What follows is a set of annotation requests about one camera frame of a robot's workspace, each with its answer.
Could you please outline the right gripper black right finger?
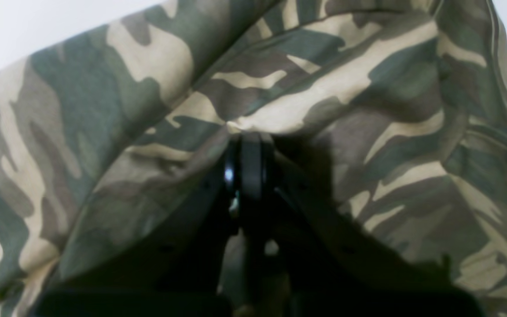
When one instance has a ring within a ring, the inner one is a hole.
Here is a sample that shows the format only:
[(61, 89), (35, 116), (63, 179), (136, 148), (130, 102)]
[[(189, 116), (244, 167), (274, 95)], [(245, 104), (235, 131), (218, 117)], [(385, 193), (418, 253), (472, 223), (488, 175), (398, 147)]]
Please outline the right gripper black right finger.
[(290, 283), (287, 317), (481, 317), (442, 266), (407, 263), (338, 214), (272, 137), (260, 137), (266, 225)]

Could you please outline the image right gripper black left finger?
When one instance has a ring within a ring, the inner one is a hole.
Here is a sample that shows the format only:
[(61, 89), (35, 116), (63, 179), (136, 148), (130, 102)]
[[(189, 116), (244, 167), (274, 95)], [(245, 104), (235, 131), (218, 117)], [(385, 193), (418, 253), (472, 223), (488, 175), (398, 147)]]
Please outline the image right gripper black left finger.
[(231, 317), (217, 291), (244, 193), (262, 196), (262, 135), (234, 135), (185, 201), (145, 238), (85, 273), (50, 284), (31, 317)]

